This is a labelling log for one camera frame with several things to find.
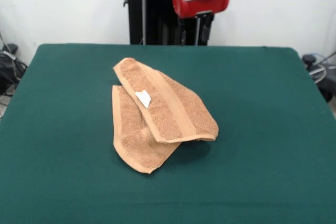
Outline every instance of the green felt surface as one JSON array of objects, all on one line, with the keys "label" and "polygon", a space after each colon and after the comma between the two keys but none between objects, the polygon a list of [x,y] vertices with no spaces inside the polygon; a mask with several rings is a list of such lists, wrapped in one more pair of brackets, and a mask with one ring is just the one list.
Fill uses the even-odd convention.
[{"label": "green felt surface", "polygon": [[[152,175],[112,146],[112,67],[194,90],[216,142]],[[336,223],[336,124],[289,48],[42,45],[0,123],[0,223]]]}]

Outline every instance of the towel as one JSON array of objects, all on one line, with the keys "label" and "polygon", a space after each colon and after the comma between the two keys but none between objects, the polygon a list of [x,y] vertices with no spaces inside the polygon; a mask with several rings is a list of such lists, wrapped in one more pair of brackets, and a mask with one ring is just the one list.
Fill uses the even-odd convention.
[{"label": "towel", "polygon": [[[113,69],[122,84],[112,89],[113,144],[132,168],[150,173],[181,142],[216,140],[218,125],[195,92],[132,58]],[[150,102],[137,97],[142,91]]]},{"label": "towel", "polygon": [[152,173],[176,150],[180,143],[155,141],[140,110],[122,86],[112,87],[113,146],[133,169]]}]

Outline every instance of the white tag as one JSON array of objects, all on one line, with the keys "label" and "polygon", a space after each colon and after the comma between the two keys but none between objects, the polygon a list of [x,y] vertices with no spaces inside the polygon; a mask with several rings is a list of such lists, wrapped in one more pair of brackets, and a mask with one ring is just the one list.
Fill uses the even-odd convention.
[{"label": "white tag", "polygon": [[151,97],[146,90],[142,90],[141,92],[135,92],[135,95],[139,98],[142,104],[148,109],[149,104],[151,103]]}]

